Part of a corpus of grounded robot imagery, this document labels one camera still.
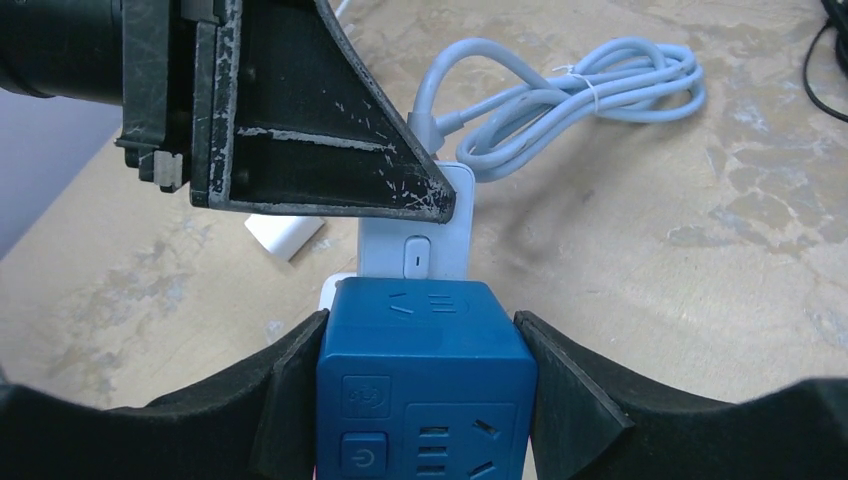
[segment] power cord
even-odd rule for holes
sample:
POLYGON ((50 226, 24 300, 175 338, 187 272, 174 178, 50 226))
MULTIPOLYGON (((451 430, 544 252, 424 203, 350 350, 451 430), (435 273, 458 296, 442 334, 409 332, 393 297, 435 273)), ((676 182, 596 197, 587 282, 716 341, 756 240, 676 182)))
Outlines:
POLYGON ((565 75, 545 78, 496 42, 460 40, 442 51, 424 76, 409 126, 434 155, 447 135, 493 112, 456 150, 457 161, 471 167, 478 182, 492 182, 526 165, 566 128, 587 116, 635 123, 671 122, 692 115, 706 101, 703 69, 684 46, 618 38, 567 70, 565 75), (472 56, 495 60, 525 83, 435 118, 432 109, 439 85, 454 65, 472 56), (681 92, 690 94, 685 104, 656 108, 662 99, 681 92))
POLYGON ((339 7, 335 11, 336 18, 341 18, 344 15, 345 10, 350 6, 350 2, 351 0, 342 0, 342 3, 339 4, 339 7))
MULTIPOLYGON (((813 91, 813 87, 810 85, 810 78, 807 73, 810 67, 810 59, 813 57, 813 51, 815 50, 816 45, 818 45, 819 40, 821 40, 822 35, 824 35, 824 32, 834 28, 835 26, 833 19, 828 19, 824 26, 822 26, 821 30, 819 30, 818 33, 816 33, 816 36, 813 37, 813 41, 810 42, 810 48, 807 50, 807 55, 804 56, 804 64, 801 67, 801 83, 804 84, 804 91, 807 92, 807 96, 810 97, 810 101, 813 102, 813 105, 818 107, 819 110, 833 118, 842 120, 843 122, 848 122, 848 114, 830 107, 825 104, 818 95, 816 95, 813 91)), ((846 40, 841 34, 836 37, 836 61, 842 69, 842 72, 848 75, 848 48, 846 48, 846 40)))

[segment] white power adapter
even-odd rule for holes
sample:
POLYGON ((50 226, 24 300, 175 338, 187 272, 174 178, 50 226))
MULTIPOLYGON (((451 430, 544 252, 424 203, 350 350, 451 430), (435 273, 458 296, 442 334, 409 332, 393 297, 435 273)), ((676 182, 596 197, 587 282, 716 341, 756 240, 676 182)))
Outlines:
POLYGON ((324 225, 320 217, 251 215, 244 222, 254 238, 272 255, 285 261, 312 238, 324 225))
POLYGON ((464 164, 436 162, 456 190, 456 207, 444 224, 363 218, 359 220, 357 272, 324 282, 318 309, 333 306, 337 284, 348 277, 466 280, 474 217, 474 172, 464 164))

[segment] black cylinder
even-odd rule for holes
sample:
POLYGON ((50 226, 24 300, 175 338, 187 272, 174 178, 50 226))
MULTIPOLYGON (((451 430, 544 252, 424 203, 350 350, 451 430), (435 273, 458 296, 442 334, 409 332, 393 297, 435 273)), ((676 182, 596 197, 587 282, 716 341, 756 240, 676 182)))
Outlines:
POLYGON ((0 88, 120 105, 121 0, 0 0, 0 88))

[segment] blue cube socket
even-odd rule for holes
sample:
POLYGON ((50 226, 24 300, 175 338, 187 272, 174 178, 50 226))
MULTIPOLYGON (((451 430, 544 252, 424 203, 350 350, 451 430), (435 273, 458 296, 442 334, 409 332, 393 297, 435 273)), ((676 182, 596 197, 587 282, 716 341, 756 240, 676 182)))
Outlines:
POLYGON ((317 372, 317 478, 518 480, 538 370, 483 283, 348 278, 317 372))

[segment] cable tie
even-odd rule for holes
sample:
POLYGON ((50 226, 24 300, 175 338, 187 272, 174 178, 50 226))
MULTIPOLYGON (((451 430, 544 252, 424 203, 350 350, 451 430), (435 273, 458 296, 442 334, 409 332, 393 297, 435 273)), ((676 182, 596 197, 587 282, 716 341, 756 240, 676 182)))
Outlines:
POLYGON ((598 90, 594 85, 592 85, 592 82, 585 76, 579 73, 574 73, 574 65, 570 63, 568 65, 560 65, 551 69, 553 72, 559 72, 561 70, 565 70, 566 76, 574 77, 586 82, 586 85, 589 86, 589 90, 592 92, 592 96, 595 97, 595 115, 597 115, 601 110, 601 97, 598 95, 598 90))

